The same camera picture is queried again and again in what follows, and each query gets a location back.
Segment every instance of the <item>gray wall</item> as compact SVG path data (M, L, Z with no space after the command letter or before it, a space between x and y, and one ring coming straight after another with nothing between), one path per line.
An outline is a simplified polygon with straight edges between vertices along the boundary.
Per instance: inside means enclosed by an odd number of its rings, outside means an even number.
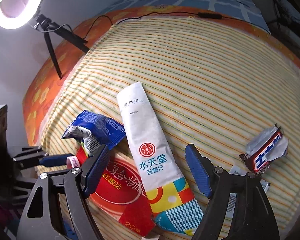
M53 21L76 27L117 0L43 0L41 12ZM54 46L62 39L51 34ZM22 99L49 54L43 34L24 25L0 27L0 103L8 105L8 146L26 145Z

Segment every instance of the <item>metal pivot bolt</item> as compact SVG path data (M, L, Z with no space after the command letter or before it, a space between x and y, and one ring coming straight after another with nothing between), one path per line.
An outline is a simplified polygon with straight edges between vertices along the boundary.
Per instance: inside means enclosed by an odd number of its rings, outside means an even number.
M214 171L215 171L216 173L223 173L223 168L221 168L221 167L215 167L215 168L214 168Z
M249 173L248 173L248 177L249 177L250 179L254 179L256 176L255 176L254 173L249 172Z
M45 172L41 173L40 176L39 176L40 179L45 179L46 177L48 177L48 174L45 173Z
M72 170L71 170L71 172L73 173L73 174L77 174L77 173L79 173L80 172L80 168L78 168L78 167L76 167L76 168L73 168Z

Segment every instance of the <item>striped tablecloth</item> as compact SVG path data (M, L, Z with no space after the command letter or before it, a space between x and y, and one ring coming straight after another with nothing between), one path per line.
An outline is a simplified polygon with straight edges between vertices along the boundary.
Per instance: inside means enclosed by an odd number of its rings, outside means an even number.
M300 204L300 70L294 63L262 40L208 20L143 18L113 25L65 82L42 127L42 147L76 153L75 141L60 138L84 109L122 122L116 95L137 81L203 210L208 199L186 164L186 145L194 143L215 166L247 170L239 158L246 143L275 123L283 127L289 154L263 175L283 232ZM126 140L116 149L130 155ZM93 215L105 239L140 238L100 210ZM225 220L220 237L230 223ZM154 231L160 239L188 239Z

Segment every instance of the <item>blue gripper pad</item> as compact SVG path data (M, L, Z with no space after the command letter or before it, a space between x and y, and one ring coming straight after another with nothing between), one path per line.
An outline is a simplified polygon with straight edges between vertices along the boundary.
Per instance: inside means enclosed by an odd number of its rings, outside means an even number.
M83 197L88 198L90 194L94 193L98 183L101 179L103 171L105 170L110 160L110 153L108 146L103 144L99 147L99 150L92 157L88 158L81 166L82 175L85 178L84 188L82 190ZM89 171L85 175L85 166L91 165Z
M207 198L210 198L212 195L212 190L210 187L209 175L199 160L199 158L204 157L200 155L197 148L193 144L188 144L186 146L185 156L200 192L203 193Z
M43 165L45 167L54 167L54 166L61 166L67 164L67 158L73 156L73 154L61 154L61 155L52 155L52 156L46 156L42 157L39 160L39 164Z

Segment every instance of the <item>white packet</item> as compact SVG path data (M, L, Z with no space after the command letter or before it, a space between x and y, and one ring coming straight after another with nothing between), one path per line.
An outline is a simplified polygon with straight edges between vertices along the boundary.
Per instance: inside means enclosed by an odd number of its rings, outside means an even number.
M235 165L233 165L231 167L231 169L229 170L230 174L241 175L241 176L245 176L247 172L248 171L244 171L244 170L240 169L238 166L235 166ZM267 191L270 187L270 183L265 181L264 179L261 179L260 184L261 184L263 190L265 191L265 193L267 193ZM227 218L232 218L233 217L236 198L237 198L237 193L230 193L229 203L228 203L227 212L226 212L226 217Z
M203 212L174 161L142 84L126 87L118 93L117 100L129 148L157 225L193 235Z

